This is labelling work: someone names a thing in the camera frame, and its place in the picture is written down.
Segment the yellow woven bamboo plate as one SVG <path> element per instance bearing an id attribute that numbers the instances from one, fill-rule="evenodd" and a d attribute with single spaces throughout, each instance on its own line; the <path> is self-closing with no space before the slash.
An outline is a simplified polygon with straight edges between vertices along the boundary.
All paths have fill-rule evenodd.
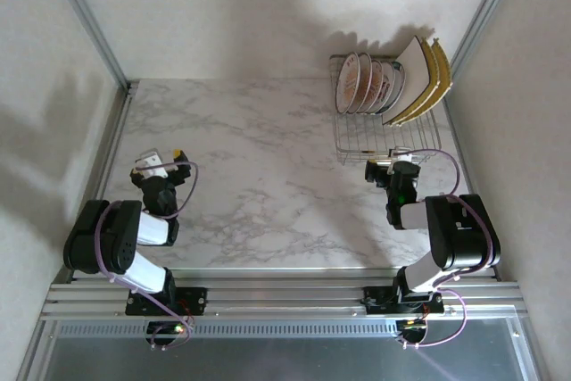
<path id="1" fill-rule="evenodd" d="M 424 38 L 421 38 L 421 40 L 421 45 L 426 56 L 430 83 L 413 105 L 388 125 L 390 127 L 403 125 L 427 113 L 433 102 L 436 100 L 435 96 L 441 82 L 439 65 L 433 48 Z"/>
<path id="2" fill-rule="evenodd" d="M 434 53 L 436 55 L 436 59 L 438 61 L 441 82 L 435 96 L 436 100 L 433 102 L 432 106 L 429 108 L 429 111 L 427 113 L 432 111 L 435 108 L 435 106 L 443 100 L 444 96 L 446 95 L 448 90 L 451 88 L 451 85 L 453 84 L 451 78 L 451 65 L 447 54 L 445 53 L 443 47 L 440 44 L 440 40 L 438 38 L 434 38 L 433 42 L 429 45 L 433 48 Z"/>

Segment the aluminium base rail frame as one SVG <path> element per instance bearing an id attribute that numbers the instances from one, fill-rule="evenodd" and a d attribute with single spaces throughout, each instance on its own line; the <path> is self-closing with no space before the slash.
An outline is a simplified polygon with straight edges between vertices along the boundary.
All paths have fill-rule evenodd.
<path id="1" fill-rule="evenodd" d="M 360 300 L 366 286 L 389 286 L 396 269 L 174 269 L 179 287 L 207 290 L 205 319 L 363 319 Z M 460 294 L 443 298 L 445 318 L 457 319 L 460 305 L 472 319 L 525 316 L 527 308 L 515 282 L 491 271 L 452 281 Z M 128 290 L 101 275 L 74 273 L 53 282 L 40 311 L 42 320 L 125 318 Z"/>

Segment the grey vented metal panel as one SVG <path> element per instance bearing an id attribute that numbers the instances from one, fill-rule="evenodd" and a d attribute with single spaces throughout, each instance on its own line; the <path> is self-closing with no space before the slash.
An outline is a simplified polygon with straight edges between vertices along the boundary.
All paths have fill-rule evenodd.
<path id="1" fill-rule="evenodd" d="M 377 320 L 204 321 L 155 351 L 137 322 L 45 323 L 17 381 L 541 381 L 516 319 L 472 319 L 447 344 L 399 344 Z"/>

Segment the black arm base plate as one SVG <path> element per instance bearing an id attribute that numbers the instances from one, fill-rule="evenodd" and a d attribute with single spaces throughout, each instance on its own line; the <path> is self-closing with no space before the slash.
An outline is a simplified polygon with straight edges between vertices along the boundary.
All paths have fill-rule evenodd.
<path id="1" fill-rule="evenodd" d="M 399 286 L 367 286 L 360 303 L 368 315 L 444 314 L 443 298 L 439 293 L 407 293 Z"/>
<path id="2" fill-rule="evenodd" d="M 152 294 L 152 297 L 179 316 L 202 316 L 208 290 L 204 287 L 180 287 L 172 292 Z M 168 312 L 141 294 L 128 295 L 125 308 L 128 316 L 166 316 Z"/>

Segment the aluminium side rail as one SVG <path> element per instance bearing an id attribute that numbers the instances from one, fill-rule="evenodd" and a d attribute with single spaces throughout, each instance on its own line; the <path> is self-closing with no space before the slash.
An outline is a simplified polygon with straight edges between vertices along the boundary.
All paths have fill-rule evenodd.
<path id="1" fill-rule="evenodd" d="M 447 121 L 449 122 L 450 132 L 451 132 L 451 135 L 453 137 L 456 152 L 457 152 L 459 168 L 461 170 L 461 173 L 460 173 L 461 185 L 459 185 L 458 189 L 454 192 L 454 194 L 456 196 L 460 197 L 460 191 L 461 190 L 474 191 L 475 187 L 474 187 L 474 183 L 473 183 L 472 178 L 469 176 L 468 158 L 465 155 L 465 150 L 462 146 L 462 139 L 461 139 L 461 135 L 460 135 L 460 119 L 459 119 L 459 116 L 454 115 L 453 111 L 452 111 L 453 96 L 454 96 L 454 90 L 452 89 L 449 92 L 449 94 L 444 97 L 442 104 L 443 104 L 443 108 L 444 108 L 444 111 L 446 114 Z M 478 204 L 472 203 L 471 201 L 467 201 L 467 204 L 481 218 L 483 223 L 486 225 L 485 230 L 490 234 L 490 238 L 492 239 L 492 241 L 491 241 L 492 244 L 490 246 L 487 245 L 491 248 L 491 252 L 492 252 L 491 256 L 490 256 L 489 263 L 487 265 L 483 266 L 482 268 L 480 268 L 480 270 L 492 269 L 493 276 L 499 277 L 497 264 L 500 261 L 500 257 L 501 257 L 501 246 L 499 244 L 499 241 L 497 240 L 497 236 L 496 236 L 495 231 L 492 227 L 492 223 L 489 220 L 487 211 L 484 208 L 484 203 L 481 200 L 479 200 Z"/>
<path id="2" fill-rule="evenodd" d="M 127 89 L 119 89 L 112 101 L 103 133 L 95 153 L 95 159 L 91 164 L 90 174 L 87 180 L 86 191 L 79 204 L 78 215 L 89 200 L 102 198 L 107 183 L 112 174 L 112 167 L 118 151 L 123 129 L 125 127 L 128 111 L 137 91 L 138 84 L 129 83 Z"/>

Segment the circuit board with LED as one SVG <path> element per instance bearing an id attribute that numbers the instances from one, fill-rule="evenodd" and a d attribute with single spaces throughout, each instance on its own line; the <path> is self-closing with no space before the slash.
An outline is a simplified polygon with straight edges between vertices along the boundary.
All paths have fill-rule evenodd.
<path id="1" fill-rule="evenodd" d="M 180 336 L 186 334 L 186 326 L 175 321 L 153 321 L 148 324 L 146 334 Z"/>
<path id="2" fill-rule="evenodd" d="M 424 319 L 397 320 L 396 327 L 398 336 L 409 342 L 422 342 L 426 336 L 427 323 Z"/>

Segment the aluminium frame post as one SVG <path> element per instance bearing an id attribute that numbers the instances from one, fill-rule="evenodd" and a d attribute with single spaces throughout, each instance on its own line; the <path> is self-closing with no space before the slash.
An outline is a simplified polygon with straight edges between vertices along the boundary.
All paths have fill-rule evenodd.
<path id="1" fill-rule="evenodd" d="M 470 55 L 475 51 L 477 43 L 482 37 L 487 24 L 490 22 L 500 2 L 501 0 L 481 0 L 477 6 L 476 12 L 451 59 L 451 78 L 453 84 L 467 65 Z M 452 92 L 454 88 L 453 84 L 446 95 Z"/>
<path id="2" fill-rule="evenodd" d="M 118 87 L 128 92 L 130 84 L 101 30 L 87 0 L 67 0 Z"/>

